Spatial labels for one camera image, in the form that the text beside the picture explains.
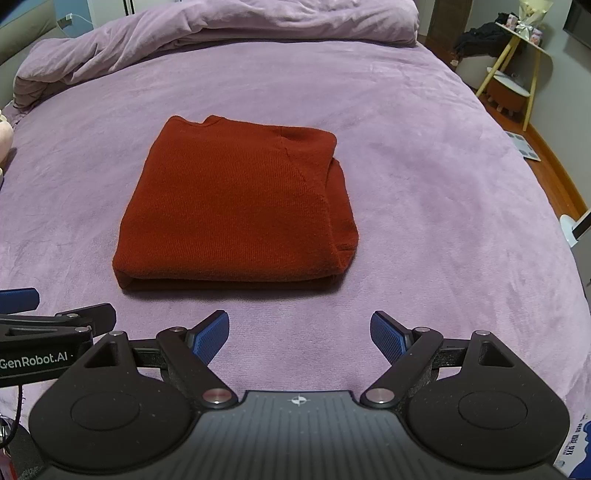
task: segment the television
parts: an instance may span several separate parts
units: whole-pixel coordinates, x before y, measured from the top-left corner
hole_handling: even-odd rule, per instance
[[[591,48],[591,0],[573,0],[564,31]]]

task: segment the red sweater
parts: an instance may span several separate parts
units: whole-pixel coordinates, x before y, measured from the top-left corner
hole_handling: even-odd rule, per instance
[[[336,138],[171,117],[121,221],[121,288],[322,288],[358,243]]]

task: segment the bed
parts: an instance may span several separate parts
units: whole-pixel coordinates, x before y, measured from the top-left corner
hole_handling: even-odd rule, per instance
[[[238,393],[358,395],[388,366],[369,335],[375,310],[451,338],[487,329],[576,419],[591,393],[591,322],[568,244],[510,139],[415,42],[417,18],[411,0],[199,0],[41,42],[15,82],[24,109],[6,109],[15,152],[0,191],[0,286],[37,288],[39,314],[111,302],[131,338],[224,309],[230,337],[211,368]],[[163,22],[168,36],[154,43]],[[124,54],[113,59],[117,43]],[[43,69],[71,70],[49,82]],[[339,288],[119,289],[119,223],[172,115],[337,136],[359,229]],[[25,424],[45,388],[26,386]],[[16,392],[0,401],[13,415]]]

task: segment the folded cloth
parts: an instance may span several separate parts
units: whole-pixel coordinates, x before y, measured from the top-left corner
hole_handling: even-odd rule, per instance
[[[121,288],[325,288],[358,233],[336,138],[218,116],[171,117],[121,220]]]

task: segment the stuffed toy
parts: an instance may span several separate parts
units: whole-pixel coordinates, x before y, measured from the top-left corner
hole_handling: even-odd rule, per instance
[[[14,131],[12,130],[12,127],[8,123],[8,120],[6,120],[6,117],[0,112],[0,185],[2,185],[4,179],[2,166],[8,156],[10,147],[12,146],[13,137]]]

